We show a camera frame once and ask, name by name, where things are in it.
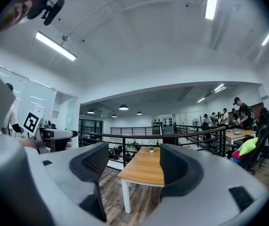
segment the wooden tabletop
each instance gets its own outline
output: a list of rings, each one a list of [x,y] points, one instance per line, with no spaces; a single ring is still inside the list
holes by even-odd
[[[256,134],[256,132],[254,130],[243,130],[243,129],[232,129],[233,132],[225,132],[226,133],[226,137],[229,139],[237,139],[237,138],[241,138],[241,137],[245,137],[246,135],[253,135]],[[236,135],[234,134],[235,131],[241,131],[242,134],[240,135]]]
[[[142,146],[139,152],[117,176],[133,182],[163,186],[163,170],[159,160],[160,147],[154,147],[154,152],[150,153],[149,147]]]

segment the table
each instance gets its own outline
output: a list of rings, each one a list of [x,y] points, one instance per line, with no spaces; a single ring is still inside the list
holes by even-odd
[[[245,136],[250,135],[256,137],[256,132],[254,130],[243,130],[243,129],[232,129],[233,132],[225,132],[226,138],[230,140],[230,144],[233,145],[234,141],[244,139]],[[241,131],[242,134],[235,135],[234,131]]]
[[[149,152],[149,147],[142,146],[128,165],[117,175],[122,181],[125,212],[130,213],[130,183],[147,186],[164,186],[163,170],[159,164],[160,147],[154,147],[154,152]]]

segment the wood plank flooring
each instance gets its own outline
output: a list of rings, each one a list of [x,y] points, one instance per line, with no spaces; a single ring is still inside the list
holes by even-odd
[[[255,177],[269,189],[269,160],[262,167],[255,167]],[[119,172],[106,168],[99,182],[102,202],[107,215],[107,224],[114,226],[136,226],[152,213],[159,203],[160,187],[130,184],[131,213],[126,214]]]

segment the yellow-green cushion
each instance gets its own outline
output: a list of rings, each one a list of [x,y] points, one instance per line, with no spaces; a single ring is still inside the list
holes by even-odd
[[[256,143],[258,142],[258,138],[254,138],[254,139],[249,139],[246,142],[244,142],[238,149],[239,156],[245,155],[250,153],[253,149],[256,148]]]

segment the white table leg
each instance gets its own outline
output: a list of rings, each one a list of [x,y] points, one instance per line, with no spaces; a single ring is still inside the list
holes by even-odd
[[[129,185],[130,183],[122,179],[122,191],[125,205],[125,212],[130,213],[130,197],[129,197]]]

